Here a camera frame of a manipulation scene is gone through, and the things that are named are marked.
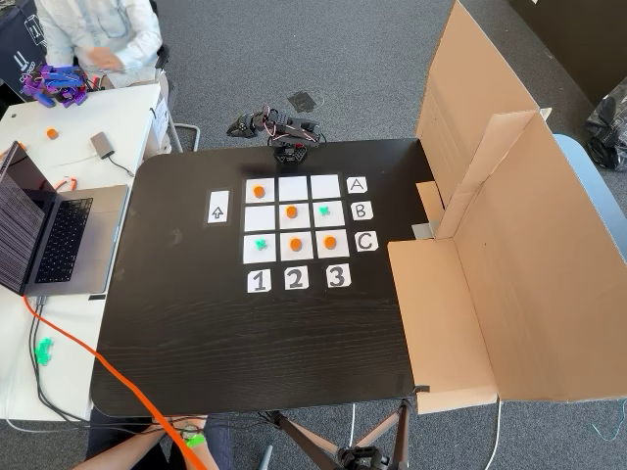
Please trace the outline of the person's right hand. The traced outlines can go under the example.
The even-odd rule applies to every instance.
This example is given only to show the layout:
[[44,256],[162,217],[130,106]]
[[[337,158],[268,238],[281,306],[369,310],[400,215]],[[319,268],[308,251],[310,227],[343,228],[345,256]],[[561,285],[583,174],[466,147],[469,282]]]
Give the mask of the person's right hand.
[[124,65],[120,58],[108,47],[94,47],[88,52],[89,61],[100,71],[122,71]]

